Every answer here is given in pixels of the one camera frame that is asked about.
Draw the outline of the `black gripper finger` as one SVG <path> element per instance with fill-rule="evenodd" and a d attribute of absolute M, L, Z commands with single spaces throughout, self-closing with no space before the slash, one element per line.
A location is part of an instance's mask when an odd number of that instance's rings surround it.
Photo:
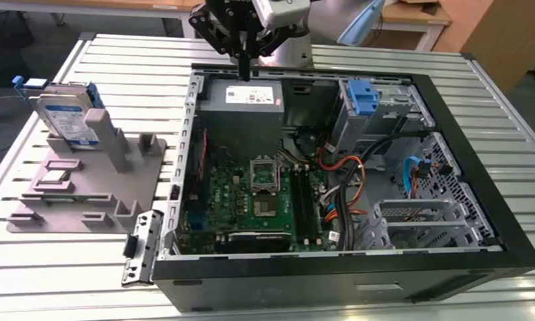
<path fill-rule="evenodd" d="M 281 46 L 285 40 L 299 34 L 299 24 L 296 21 L 289 25 L 277 27 L 273 31 L 268 31 L 265 35 L 257 37 L 257 33 L 263 30 L 259 16 L 256 13 L 247 15 L 247 32 L 244 43 L 244 80 L 249 81 L 251 61 L 260 56 L 267 57 Z"/>
<path fill-rule="evenodd" d="M 192 8 L 188 22 L 216 52 L 235 58 L 237 63 L 237 79 L 245 81 L 245 56 L 240 41 L 240 32 L 235 22 L 228 19 L 228 27 L 213 22 L 207 5 L 197 5 Z"/>

